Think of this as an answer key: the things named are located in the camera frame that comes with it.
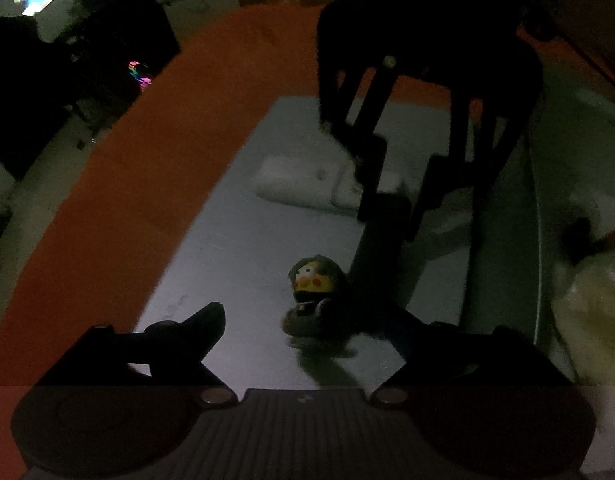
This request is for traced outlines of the white remote control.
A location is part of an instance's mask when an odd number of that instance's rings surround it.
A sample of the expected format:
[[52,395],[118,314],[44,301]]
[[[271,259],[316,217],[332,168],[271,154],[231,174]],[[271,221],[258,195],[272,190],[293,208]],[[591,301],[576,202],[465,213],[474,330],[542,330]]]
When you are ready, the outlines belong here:
[[353,162],[319,162],[271,156],[252,180],[257,196],[273,203],[356,214],[363,188],[354,177]]

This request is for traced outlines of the small yellow-faced toy figure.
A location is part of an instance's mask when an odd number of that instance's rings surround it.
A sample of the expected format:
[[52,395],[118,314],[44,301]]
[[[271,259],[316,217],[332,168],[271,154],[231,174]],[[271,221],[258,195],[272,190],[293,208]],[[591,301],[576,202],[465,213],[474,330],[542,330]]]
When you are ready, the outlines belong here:
[[315,356],[341,356],[353,336],[345,313],[347,273],[332,259],[315,255],[288,272],[294,306],[282,319],[290,348]]

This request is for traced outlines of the clear bag of snacks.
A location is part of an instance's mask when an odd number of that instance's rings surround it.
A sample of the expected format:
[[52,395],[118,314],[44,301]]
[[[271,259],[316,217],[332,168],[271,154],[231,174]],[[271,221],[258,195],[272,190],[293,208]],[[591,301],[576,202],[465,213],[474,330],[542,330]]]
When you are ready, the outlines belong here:
[[551,303],[577,376],[615,386],[615,250],[578,266],[557,263]]

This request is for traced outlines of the flat white box lid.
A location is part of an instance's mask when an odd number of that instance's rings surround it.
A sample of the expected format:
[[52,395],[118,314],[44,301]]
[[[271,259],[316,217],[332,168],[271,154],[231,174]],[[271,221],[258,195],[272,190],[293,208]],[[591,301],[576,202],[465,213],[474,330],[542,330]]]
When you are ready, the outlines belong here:
[[262,200],[252,180],[273,155],[339,162],[338,145],[318,129],[312,96],[282,96],[254,127],[188,229],[137,322],[181,321],[209,302],[226,311],[209,370],[237,393],[250,388],[378,387],[402,365],[388,342],[358,336],[350,354],[301,361],[280,327],[291,306],[288,272],[314,255],[350,266],[362,226],[350,216]]

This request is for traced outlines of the open white cardboard box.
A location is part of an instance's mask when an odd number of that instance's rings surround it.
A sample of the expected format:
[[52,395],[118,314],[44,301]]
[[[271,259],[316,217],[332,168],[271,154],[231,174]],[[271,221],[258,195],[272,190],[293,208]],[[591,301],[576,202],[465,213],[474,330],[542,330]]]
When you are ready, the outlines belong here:
[[476,333],[516,328],[575,377],[561,304],[575,268],[615,229],[615,103],[547,72],[541,120],[485,190],[459,322]]

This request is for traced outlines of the orange red tablecloth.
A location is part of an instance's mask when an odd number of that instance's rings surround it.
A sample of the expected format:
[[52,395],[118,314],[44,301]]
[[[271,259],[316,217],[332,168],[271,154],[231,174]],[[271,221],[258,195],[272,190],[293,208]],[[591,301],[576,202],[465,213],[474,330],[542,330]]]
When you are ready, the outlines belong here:
[[16,403],[95,324],[137,327],[188,229],[282,96],[316,100],[316,6],[248,6],[185,44],[95,148],[0,326],[0,479],[26,467]]

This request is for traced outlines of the rgb lit computer case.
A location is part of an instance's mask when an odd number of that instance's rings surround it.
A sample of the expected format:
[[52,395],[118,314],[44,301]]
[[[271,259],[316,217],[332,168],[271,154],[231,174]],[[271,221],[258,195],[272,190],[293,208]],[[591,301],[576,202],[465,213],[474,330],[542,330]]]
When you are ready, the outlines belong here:
[[145,92],[152,84],[152,75],[149,68],[138,61],[129,62],[128,69],[131,77],[138,84],[141,92]]

